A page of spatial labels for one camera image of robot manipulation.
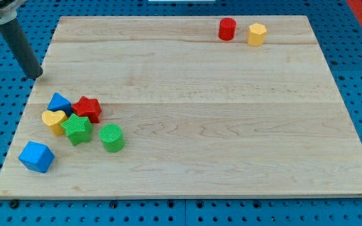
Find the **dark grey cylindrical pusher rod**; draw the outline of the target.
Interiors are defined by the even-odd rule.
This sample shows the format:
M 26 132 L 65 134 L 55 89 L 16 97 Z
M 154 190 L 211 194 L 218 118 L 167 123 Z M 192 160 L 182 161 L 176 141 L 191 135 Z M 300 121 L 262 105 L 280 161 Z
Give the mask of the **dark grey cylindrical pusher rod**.
M 0 24 L 0 33 L 25 76 L 33 80 L 40 77 L 43 69 L 18 20 L 14 18 L 7 23 Z

